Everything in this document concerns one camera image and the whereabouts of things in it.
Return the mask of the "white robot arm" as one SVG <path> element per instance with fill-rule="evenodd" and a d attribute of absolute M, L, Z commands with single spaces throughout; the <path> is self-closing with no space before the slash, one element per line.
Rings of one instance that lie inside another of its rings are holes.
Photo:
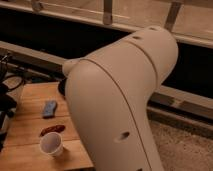
<path fill-rule="evenodd" d="M 164 171 L 147 104 L 177 58 L 172 34 L 149 26 L 64 63 L 67 106 L 96 171 Z"/>

